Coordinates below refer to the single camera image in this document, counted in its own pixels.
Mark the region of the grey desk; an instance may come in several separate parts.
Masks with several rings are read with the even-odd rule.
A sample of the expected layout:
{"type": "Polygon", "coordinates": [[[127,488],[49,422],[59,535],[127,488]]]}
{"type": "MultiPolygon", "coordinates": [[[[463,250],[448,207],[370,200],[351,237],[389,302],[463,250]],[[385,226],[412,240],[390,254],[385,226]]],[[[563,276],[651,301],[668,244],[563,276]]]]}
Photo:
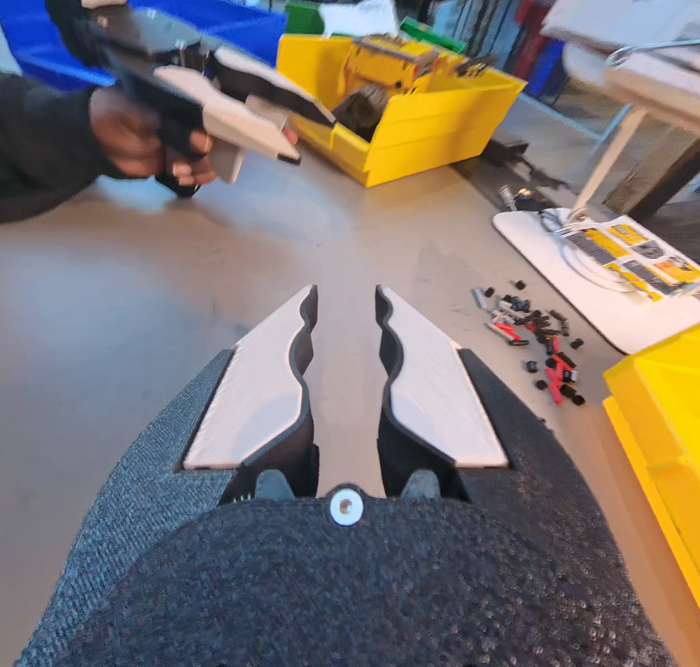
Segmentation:
{"type": "Polygon", "coordinates": [[[453,170],[362,189],[311,152],[249,155],[233,186],[189,202],[104,179],[1,226],[1,665],[50,600],[83,516],[124,451],[223,348],[307,284],[319,289],[307,371],[319,493],[383,496],[377,429],[384,284],[471,348],[555,430],[596,495],[647,615],[699,665],[699,612],[602,408],[621,358],[495,230],[495,200],[453,170]],[[584,340],[586,404],[556,406],[485,328],[471,290],[523,280],[584,340]]]}

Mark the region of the yellow bin with toy vehicle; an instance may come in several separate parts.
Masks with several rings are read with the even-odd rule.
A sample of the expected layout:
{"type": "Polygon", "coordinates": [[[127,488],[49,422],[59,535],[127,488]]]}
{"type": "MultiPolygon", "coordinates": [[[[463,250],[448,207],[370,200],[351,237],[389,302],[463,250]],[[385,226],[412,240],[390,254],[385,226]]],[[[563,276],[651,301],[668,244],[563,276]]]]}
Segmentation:
{"type": "MultiPolygon", "coordinates": [[[[347,36],[283,34],[276,68],[332,109],[341,100],[339,84],[351,45],[347,36]]],[[[526,82],[493,67],[476,77],[458,77],[454,69],[463,58],[442,48],[438,52],[442,61],[429,82],[392,97],[370,141],[339,123],[327,128],[293,116],[299,137],[365,188],[477,157],[526,82]]]]}

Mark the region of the white round disc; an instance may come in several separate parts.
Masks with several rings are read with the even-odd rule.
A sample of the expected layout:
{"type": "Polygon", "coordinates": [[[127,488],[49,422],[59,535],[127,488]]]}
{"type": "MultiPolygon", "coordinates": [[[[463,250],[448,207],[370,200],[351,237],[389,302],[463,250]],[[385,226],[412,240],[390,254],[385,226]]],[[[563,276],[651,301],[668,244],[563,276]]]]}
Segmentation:
{"type": "Polygon", "coordinates": [[[561,257],[577,276],[604,290],[615,293],[633,293],[635,288],[613,270],[600,265],[594,258],[571,243],[562,243],[561,257]]]}

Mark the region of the rack of coloured bins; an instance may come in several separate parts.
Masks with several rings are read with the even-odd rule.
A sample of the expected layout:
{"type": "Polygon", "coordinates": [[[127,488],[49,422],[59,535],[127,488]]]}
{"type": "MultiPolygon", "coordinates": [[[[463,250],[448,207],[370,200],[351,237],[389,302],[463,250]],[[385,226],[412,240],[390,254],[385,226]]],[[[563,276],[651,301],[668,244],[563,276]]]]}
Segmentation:
{"type": "Polygon", "coordinates": [[[568,82],[563,42],[541,33],[555,1],[467,0],[454,36],[466,44],[466,54],[493,55],[498,69],[526,81],[526,94],[553,105],[568,82]]]}

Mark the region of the bubble wrap sheet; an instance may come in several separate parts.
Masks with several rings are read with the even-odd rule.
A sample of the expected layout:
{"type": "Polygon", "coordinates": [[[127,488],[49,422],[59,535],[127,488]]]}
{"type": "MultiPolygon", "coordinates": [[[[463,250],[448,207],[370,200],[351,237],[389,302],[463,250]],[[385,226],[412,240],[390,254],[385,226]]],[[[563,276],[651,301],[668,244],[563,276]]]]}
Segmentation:
{"type": "Polygon", "coordinates": [[[398,36],[400,24],[395,0],[363,0],[357,4],[321,4],[323,35],[398,36]]]}

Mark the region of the yellow bin with small pieces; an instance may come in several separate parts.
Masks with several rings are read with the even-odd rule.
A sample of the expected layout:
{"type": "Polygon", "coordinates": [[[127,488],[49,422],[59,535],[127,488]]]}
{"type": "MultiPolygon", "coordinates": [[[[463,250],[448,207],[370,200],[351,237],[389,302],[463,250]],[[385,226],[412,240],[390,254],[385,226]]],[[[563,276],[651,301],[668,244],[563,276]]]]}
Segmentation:
{"type": "Polygon", "coordinates": [[[604,374],[604,409],[699,604],[699,326],[604,374]]]}

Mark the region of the white book stand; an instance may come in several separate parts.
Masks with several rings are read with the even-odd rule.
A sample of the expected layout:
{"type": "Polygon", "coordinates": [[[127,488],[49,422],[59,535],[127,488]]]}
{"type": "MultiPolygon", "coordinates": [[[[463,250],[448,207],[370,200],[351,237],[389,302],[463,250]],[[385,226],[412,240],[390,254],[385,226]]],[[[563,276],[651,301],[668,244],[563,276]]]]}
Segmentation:
{"type": "Polygon", "coordinates": [[[651,303],[635,293],[594,286],[565,264],[562,241],[552,231],[582,218],[606,222],[626,216],[638,223],[622,214],[602,219],[591,200],[645,118],[699,132],[699,40],[621,48],[605,61],[602,76],[626,110],[573,207],[506,211],[495,215],[493,224],[601,336],[627,355],[698,325],[699,296],[651,303]]]}

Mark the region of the green plastic bin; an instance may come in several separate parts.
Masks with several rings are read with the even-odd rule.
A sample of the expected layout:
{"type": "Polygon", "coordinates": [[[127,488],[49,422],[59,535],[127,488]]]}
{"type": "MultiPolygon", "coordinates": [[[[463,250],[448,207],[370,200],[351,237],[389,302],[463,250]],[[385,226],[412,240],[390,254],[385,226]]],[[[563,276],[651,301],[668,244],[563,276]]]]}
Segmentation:
{"type": "MultiPolygon", "coordinates": [[[[319,4],[312,1],[287,0],[284,10],[287,15],[285,26],[287,34],[323,34],[324,22],[319,13],[319,4]]],[[[431,43],[457,54],[465,53],[467,49],[466,43],[444,36],[427,24],[410,17],[402,20],[399,31],[416,41],[431,43]]]]}

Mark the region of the black power adapter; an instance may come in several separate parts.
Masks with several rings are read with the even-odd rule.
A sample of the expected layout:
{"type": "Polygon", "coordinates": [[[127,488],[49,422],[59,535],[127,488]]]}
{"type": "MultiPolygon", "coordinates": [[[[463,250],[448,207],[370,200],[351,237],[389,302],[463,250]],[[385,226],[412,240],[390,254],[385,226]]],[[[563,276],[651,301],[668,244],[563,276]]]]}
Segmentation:
{"type": "Polygon", "coordinates": [[[496,167],[507,164],[520,164],[524,161],[529,142],[518,137],[496,136],[489,139],[483,152],[479,155],[496,167]]]}

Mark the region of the pile of loose building pieces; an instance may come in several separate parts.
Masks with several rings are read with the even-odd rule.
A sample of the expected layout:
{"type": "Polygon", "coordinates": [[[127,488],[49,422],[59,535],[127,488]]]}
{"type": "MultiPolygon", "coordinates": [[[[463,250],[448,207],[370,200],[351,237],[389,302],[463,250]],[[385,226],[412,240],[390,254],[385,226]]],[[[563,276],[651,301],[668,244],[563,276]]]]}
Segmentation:
{"type": "Polygon", "coordinates": [[[521,369],[552,404],[585,406],[580,368],[571,356],[584,345],[583,340],[571,339],[571,325],[563,313],[538,309],[524,295],[524,281],[515,281],[512,287],[514,293],[499,293],[492,286],[471,288],[476,307],[485,313],[486,328],[523,352],[521,369]]]}

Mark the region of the open instruction booklet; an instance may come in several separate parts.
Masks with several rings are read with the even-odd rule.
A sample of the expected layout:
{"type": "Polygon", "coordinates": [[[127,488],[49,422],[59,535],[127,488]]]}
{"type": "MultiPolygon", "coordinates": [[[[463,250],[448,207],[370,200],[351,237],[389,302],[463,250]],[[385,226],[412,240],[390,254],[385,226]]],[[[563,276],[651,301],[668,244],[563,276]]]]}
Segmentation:
{"type": "Polygon", "coordinates": [[[603,50],[699,38],[699,0],[556,0],[541,33],[603,50]]]}

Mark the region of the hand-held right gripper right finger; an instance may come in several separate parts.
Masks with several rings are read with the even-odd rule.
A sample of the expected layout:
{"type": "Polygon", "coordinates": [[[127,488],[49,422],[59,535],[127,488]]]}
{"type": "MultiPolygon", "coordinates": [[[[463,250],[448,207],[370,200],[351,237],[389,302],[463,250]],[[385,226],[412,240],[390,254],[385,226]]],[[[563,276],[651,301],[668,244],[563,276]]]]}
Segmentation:
{"type": "Polygon", "coordinates": [[[508,470],[501,443],[463,359],[462,347],[397,292],[375,288],[386,372],[377,451],[387,497],[427,471],[437,492],[465,497],[461,472],[508,470]]]}

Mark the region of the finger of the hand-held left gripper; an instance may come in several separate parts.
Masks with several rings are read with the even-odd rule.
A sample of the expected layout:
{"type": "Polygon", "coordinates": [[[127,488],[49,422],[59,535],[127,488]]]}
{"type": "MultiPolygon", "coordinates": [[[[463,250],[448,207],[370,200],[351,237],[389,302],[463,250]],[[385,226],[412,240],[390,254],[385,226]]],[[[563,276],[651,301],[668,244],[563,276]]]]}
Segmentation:
{"type": "Polygon", "coordinates": [[[300,152],[285,129],[291,112],[250,94],[245,102],[224,94],[204,74],[184,67],[155,68],[155,77],[202,106],[207,134],[235,147],[290,164],[300,152]]]}
{"type": "Polygon", "coordinates": [[[332,128],[335,116],[301,86],[266,63],[228,47],[211,51],[211,71],[223,94],[246,102],[250,96],[332,128]]]}

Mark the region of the blue plastic bin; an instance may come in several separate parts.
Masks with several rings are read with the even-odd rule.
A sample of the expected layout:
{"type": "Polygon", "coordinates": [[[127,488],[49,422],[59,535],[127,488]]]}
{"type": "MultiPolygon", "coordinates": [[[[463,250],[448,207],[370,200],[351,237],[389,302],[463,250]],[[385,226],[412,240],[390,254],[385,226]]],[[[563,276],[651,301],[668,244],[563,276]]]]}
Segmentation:
{"type": "MultiPolygon", "coordinates": [[[[170,15],[272,67],[276,64],[286,24],[282,12],[233,0],[129,0],[129,4],[170,15]]],[[[1,31],[26,77],[66,93],[114,83],[108,72],[85,67],[70,54],[49,18],[45,0],[1,0],[1,31]]]]}

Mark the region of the yellow tracked toy vehicle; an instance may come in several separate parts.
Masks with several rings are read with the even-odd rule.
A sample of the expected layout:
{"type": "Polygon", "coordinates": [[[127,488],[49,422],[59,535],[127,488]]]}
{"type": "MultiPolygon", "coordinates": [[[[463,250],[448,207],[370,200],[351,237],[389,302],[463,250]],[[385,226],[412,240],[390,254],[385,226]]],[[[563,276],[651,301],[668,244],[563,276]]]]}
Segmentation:
{"type": "Polygon", "coordinates": [[[352,39],[337,80],[337,122],[371,142],[392,98],[426,93],[436,73],[478,77],[493,67],[495,55],[456,55],[432,43],[390,34],[352,39]]]}

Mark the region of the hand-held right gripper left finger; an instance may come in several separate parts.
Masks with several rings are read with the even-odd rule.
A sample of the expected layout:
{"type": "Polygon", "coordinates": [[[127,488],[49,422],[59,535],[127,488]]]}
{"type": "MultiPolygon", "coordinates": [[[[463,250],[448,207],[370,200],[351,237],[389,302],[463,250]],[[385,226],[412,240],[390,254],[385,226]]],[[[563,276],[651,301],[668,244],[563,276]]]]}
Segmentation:
{"type": "Polygon", "coordinates": [[[183,470],[229,471],[224,497],[255,494],[280,471],[296,497],[315,497],[319,448],[304,374],[314,356],[318,288],[309,284],[232,347],[183,453],[183,470]]]}

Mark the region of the person's left hand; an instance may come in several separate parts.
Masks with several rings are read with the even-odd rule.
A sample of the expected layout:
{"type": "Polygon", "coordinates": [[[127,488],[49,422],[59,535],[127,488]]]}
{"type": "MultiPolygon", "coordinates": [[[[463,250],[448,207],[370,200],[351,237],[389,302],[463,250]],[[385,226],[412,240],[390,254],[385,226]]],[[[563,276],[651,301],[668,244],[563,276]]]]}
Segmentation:
{"type": "Polygon", "coordinates": [[[110,162],[128,179],[167,174],[185,187],[213,182],[213,142],[202,129],[190,133],[185,154],[167,151],[156,112],[130,101],[118,87],[92,91],[88,106],[94,136],[110,162]]]}

